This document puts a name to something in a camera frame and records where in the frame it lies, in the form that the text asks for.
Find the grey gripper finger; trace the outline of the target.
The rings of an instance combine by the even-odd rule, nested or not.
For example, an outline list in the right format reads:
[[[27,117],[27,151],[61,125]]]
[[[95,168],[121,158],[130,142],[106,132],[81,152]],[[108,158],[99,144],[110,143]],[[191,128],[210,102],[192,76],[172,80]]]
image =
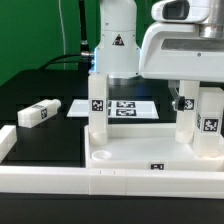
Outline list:
[[[180,82],[178,80],[169,80],[168,88],[173,97],[172,106],[175,111],[183,111],[185,106],[185,97],[178,92]]]

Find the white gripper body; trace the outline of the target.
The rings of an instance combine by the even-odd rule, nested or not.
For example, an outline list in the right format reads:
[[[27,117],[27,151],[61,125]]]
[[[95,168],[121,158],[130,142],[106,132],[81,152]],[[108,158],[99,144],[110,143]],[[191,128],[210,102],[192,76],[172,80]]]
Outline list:
[[[152,24],[143,38],[139,72],[147,79],[224,82],[224,40],[199,36],[196,24]]]

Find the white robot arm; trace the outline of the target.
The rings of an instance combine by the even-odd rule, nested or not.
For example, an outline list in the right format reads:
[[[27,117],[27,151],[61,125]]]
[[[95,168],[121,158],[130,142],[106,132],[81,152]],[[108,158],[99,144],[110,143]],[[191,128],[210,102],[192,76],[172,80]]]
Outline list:
[[[224,83],[224,0],[159,0],[141,45],[134,0],[100,0],[100,13],[94,73]]]

